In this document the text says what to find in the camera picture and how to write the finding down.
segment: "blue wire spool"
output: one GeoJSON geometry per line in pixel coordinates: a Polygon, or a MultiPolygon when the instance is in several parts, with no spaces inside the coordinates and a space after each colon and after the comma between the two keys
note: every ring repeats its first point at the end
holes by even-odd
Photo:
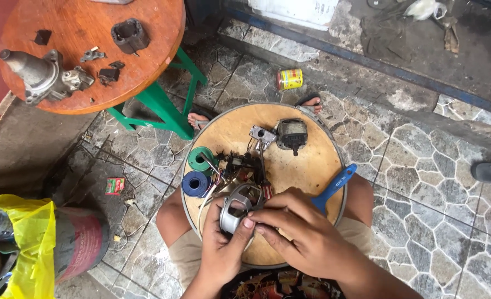
{"type": "Polygon", "coordinates": [[[190,171],[182,178],[182,191],[188,196],[202,198],[206,196],[212,179],[199,171],[190,171]]]}

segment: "black graphic t-shirt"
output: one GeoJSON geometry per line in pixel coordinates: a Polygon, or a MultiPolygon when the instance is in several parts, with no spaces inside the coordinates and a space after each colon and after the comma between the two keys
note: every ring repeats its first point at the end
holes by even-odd
{"type": "Polygon", "coordinates": [[[222,299],[345,299],[334,280],[316,278],[292,267],[251,269],[222,288],[222,299]]]}

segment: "orange wooden table top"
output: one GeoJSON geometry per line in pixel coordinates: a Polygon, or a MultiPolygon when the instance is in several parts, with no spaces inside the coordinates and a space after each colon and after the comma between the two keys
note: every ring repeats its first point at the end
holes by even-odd
{"type": "MultiPolygon", "coordinates": [[[[185,10],[182,0],[135,0],[127,5],[90,0],[20,0],[3,28],[0,50],[25,51],[42,58],[56,49],[63,55],[63,67],[76,65],[96,78],[84,91],[76,91],[61,101],[43,100],[39,109],[61,114],[84,114],[123,103],[153,83],[175,56],[184,33],[185,10]],[[114,24],[131,17],[138,19],[150,38],[149,46],[137,51],[140,57],[123,53],[113,42],[114,24]],[[46,46],[33,42],[36,31],[48,29],[52,35],[46,46]],[[80,63],[85,51],[98,46],[107,58],[80,63]],[[99,83],[96,73],[120,60],[118,82],[109,87],[99,83]]],[[[24,82],[0,60],[3,80],[20,99],[25,99],[24,82]]]]}

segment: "white container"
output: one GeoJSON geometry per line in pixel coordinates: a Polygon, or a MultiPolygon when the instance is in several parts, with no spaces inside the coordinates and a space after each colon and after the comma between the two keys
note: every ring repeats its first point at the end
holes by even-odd
{"type": "Polygon", "coordinates": [[[327,31],[338,0],[248,0],[261,16],[327,31]]]}

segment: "blue painted edge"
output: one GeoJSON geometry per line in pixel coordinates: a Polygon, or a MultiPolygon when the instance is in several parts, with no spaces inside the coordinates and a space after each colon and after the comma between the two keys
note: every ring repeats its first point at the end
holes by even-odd
{"type": "Polygon", "coordinates": [[[406,71],[404,69],[398,68],[393,65],[389,65],[387,63],[371,59],[365,57],[361,54],[355,53],[353,51],[349,51],[347,49],[343,49],[342,47],[338,47],[327,42],[323,42],[317,38],[313,38],[302,33],[292,31],[286,29],[284,27],[269,23],[268,21],[259,19],[258,17],[252,16],[250,14],[227,9],[227,13],[230,17],[242,21],[243,23],[247,23],[251,26],[260,28],[265,31],[269,31],[276,35],[282,36],[287,39],[291,39],[295,42],[310,46],[312,48],[316,48],[318,50],[327,52],[331,55],[335,55],[337,57],[343,58],[350,62],[357,63],[359,65],[363,65],[369,69],[373,69],[375,71],[382,72],[386,75],[399,78],[401,80],[417,84],[424,88],[430,89],[432,91],[438,92],[440,94],[445,94],[447,96],[453,97],[455,99],[459,99],[467,104],[471,104],[478,108],[487,110],[491,112],[491,100],[484,99],[480,96],[474,95],[470,92],[463,91],[459,88],[456,88],[451,85],[447,85],[445,83],[439,82],[432,78],[428,78],[410,71],[406,71]]]}

